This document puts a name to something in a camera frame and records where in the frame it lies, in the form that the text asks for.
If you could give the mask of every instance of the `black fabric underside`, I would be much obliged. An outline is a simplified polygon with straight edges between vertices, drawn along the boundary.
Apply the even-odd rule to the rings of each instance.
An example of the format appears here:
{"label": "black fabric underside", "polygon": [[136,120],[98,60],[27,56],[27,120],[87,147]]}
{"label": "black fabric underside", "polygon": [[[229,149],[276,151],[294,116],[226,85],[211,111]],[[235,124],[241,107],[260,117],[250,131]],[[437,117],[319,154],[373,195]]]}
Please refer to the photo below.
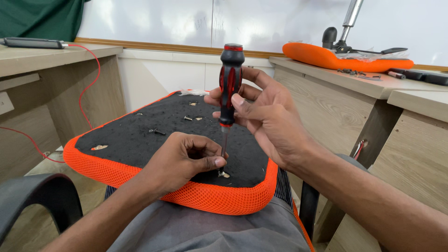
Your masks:
{"label": "black fabric underside", "polygon": [[[201,96],[178,94],[180,92],[83,135],[75,148],[87,155],[143,168],[168,136],[176,131],[204,135],[221,144],[221,126],[212,117],[219,108],[206,104]],[[166,136],[149,132],[155,128]],[[91,150],[98,145],[108,147]],[[264,180],[268,157],[246,128],[233,125],[227,153],[229,158],[224,171],[230,174],[229,178],[218,177],[217,171],[213,170],[199,173],[191,181],[225,187],[254,187]]]}

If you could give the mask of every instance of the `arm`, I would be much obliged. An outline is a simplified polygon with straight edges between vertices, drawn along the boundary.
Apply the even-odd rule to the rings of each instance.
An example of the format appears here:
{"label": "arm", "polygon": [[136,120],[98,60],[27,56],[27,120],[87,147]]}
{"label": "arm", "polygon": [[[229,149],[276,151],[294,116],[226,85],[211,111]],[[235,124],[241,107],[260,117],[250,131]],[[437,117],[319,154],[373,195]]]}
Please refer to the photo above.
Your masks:
{"label": "arm", "polygon": [[[260,70],[243,68],[233,95],[236,122],[254,134],[280,167],[302,178],[392,251],[447,251],[448,216],[358,169],[316,143],[304,129],[289,91]],[[220,90],[206,96],[218,105]],[[254,101],[250,104],[244,98]]]}
{"label": "arm", "polygon": [[145,207],[181,188],[197,173],[224,166],[220,154],[221,146],[207,137],[172,133],[141,172],[43,251],[106,251]]}

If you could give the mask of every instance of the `screwdriver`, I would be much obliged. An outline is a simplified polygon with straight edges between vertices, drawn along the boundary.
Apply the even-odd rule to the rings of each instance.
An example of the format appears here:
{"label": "screwdriver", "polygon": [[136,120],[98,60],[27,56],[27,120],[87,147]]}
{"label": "screwdriver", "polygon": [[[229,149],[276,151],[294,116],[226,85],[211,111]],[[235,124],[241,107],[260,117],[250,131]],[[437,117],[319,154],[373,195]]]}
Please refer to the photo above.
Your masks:
{"label": "screwdriver", "polygon": [[[241,80],[243,72],[241,65],[244,63],[243,46],[235,43],[225,44],[224,50],[221,53],[221,61],[223,66],[220,72],[220,89],[221,89],[221,116],[219,122],[221,125],[221,131],[223,132],[223,142],[221,156],[225,156],[227,148],[227,137],[235,122],[235,108],[232,105],[231,98],[233,94],[237,94],[241,87]],[[224,167],[221,167],[218,171],[218,176],[224,176]]]}

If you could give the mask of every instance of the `right hand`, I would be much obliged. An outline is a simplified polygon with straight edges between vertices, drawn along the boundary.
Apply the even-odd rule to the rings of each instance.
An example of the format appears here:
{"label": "right hand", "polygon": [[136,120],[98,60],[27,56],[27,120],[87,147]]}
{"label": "right hand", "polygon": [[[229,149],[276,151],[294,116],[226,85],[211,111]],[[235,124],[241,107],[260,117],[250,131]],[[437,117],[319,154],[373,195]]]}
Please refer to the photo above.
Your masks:
{"label": "right hand", "polygon": [[[246,127],[263,151],[281,168],[294,172],[303,165],[310,149],[318,144],[311,138],[300,121],[299,113],[288,89],[265,72],[243,67],[243,78],[262,88],[242,84],[232,96],[236,110],[235,122]],[[204,101],[219,106],[220,88],[210,91]],[[218,118],[220,112],[214,112]]]}

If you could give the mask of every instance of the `green cloth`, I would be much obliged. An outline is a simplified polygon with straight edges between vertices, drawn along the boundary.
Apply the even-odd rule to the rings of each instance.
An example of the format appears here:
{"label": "green cloth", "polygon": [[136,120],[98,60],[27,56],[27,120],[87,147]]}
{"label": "green cloth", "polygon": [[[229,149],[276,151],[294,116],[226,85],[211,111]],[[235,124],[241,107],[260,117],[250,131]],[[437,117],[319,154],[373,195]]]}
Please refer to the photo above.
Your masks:
{"label": "green cloth", "polygon": [[83,8],[84,0],[0,0],[0,38],[73,42]]}

